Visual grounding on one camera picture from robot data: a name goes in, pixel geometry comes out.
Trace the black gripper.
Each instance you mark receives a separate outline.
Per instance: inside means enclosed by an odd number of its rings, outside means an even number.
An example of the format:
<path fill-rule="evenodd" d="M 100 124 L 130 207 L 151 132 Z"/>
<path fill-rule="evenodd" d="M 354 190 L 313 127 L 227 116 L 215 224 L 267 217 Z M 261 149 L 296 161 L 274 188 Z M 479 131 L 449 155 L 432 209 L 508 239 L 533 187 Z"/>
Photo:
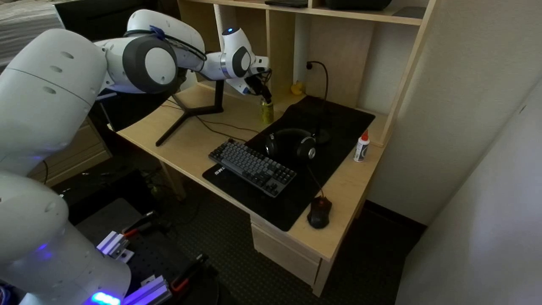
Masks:
<path fill-rule="evenodd" d="M 249 85 L 249 88 L 256 94 L 261 95 L 264 99 L 266 104 L 273 102 L 273 95 L 267 88 L 267 85 L 264 83 L 264 80 L 259 75 L 252 75 L 245 78 L 245 83 Z"/>

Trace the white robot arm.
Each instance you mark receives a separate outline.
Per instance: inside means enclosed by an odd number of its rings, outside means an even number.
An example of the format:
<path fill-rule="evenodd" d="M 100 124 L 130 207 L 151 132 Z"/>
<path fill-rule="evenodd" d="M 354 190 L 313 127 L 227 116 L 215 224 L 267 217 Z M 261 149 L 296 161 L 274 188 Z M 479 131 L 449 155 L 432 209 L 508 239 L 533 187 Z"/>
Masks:
<path fill-rule="evenodd" d="M 69 221 L 66 200 L 46 170 L 85 170 L 105 158 L 88 114 L 105 90 L 173 94 L 195 71 L 249 94 L 269 71 L 242 29 L 228 27 L 210 53 L 179 19 L 139 9 L 125 34 L 91 41 L 47 29 L 0 75 L 0 280 L 20 305 L 101 305 L 127 295 L 127 265 L 100 253 Z"/>

